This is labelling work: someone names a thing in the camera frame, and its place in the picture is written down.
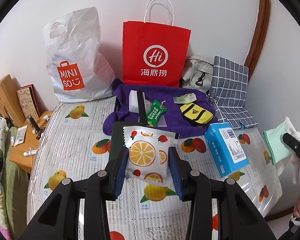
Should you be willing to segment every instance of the screw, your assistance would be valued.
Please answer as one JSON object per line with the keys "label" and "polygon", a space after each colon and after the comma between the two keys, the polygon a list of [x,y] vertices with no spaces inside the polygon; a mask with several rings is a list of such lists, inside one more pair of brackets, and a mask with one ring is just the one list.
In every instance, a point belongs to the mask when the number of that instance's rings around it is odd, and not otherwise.
{"label": "screw", "polygon": [[98,171],[98,176],[99,177],[104,177],[104,176],[106,176],[107,175],[107,172],[106,171],[104,171],[104,170],[102,170],[102,171]]}
{"label": "screw", "polygon": [[200,175],[200,172],[199,172],[199,171],[197,171],[197,170],[192,170],[192,171],[190,171],[190,174],[191,174],[192,176],[195,176],[195,177],[197,177],[197,176],[199,176],[199,175]]}
{"label": "screw", "polygon": [[226,182],[229,184],[229,185],[234,185],[235,184],[235,180],[234,179],[231,179],[231,178],[228,178],[226,180]]}
{"label": "screw", "polygon": [[70,182],[71,182],[71,180],[69,178],[65,178],[62,180],[63,185],[68,185]]}

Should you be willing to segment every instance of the wooden nightstand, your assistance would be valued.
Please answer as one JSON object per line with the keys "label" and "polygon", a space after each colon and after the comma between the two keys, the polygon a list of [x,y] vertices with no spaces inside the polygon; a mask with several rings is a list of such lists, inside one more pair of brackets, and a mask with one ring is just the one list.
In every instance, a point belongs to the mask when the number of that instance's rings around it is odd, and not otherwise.
{"label": "wooden nightstand", "polygon": [[[35,119],[40,128],[47,125],[47,122],[43,119],[43,117],[45,115],[51,116],[52,113],[53,111],[46,111],[39,119]],[[36,155],[24,156],[23,153],[29,151],[30,147],[31,150],[37,150],[39,146],[39,140],[36,139],[37,135],[32,133],[32,128],[27,120],[25,120],[23,126],[26,124],[28,125],[28,128],[25,134],[24,142],[12,148],[9,160],[30,174]]]}

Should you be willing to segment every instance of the green snack packet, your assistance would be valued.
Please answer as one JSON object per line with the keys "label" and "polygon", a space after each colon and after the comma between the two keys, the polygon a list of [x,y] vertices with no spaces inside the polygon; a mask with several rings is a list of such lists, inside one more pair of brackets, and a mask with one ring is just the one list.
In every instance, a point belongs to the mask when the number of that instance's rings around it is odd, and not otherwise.
{"label": "green snack packet", "polygon": [[163,115],[168,108],[162,105],[157,99],[153,100],[150,112],[147,115],[147,122],[151,127],[157,126],[157,122],[161,115]]}

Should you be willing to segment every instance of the packet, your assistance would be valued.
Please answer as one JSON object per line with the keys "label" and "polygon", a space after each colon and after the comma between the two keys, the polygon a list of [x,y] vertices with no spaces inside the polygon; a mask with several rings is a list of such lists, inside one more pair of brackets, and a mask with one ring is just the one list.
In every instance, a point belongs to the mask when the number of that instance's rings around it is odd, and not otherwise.
{"label": "packet", "polygon": [[185,94],[180,97],[173,98],[175,104],[189,104],[197,100],[195,93]]}
{"label": "packet", "polygon": [[162,103],[160,103],[157,99],[152,102],[150,113],[147,115],[147,122],[151,127],[157,126],[157,122],[161,115],[168,110],[168,108],[166,108]]}
{"label": "packet", "polygon": [[129,148],[126,178],[136,178],[156,186],[172,184],[168,168],[168,150],[178,140],[176,133],[149,127],[123,128],[125,146]]}
{"label": "packet", "polygon": [[15,143],[14,146],[17,146],[18,144],[23,143],[24,139],[25,139],[25,134],[27,131],[27,127],[28,125],[22,126],[18,128],[18,132],[16,135],[16,139],[15,139]]}
{"label": "packet", "polygon": [[[150,101],[148,101],[147,99],[145,99],[145,109],[146,109],[146,115],[148,115],[150,113],[151,110],[151,106],[152,103]],[[156,127],[167,127],[167,123],[166,123],[166,119],[164,118],[164,115],[162,115],[157,122],[157,126]]]}

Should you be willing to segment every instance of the wooden headboard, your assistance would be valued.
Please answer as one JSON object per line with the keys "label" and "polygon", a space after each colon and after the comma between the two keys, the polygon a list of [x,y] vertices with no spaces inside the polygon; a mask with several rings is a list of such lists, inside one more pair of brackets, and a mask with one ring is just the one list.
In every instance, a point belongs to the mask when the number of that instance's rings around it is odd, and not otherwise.
{"label": "wooden headboard", "polygon": [[21,110],[16,91],[10,75],[0,80],[0,116],[10,118],[15,127],[21,127],[26,118]]}

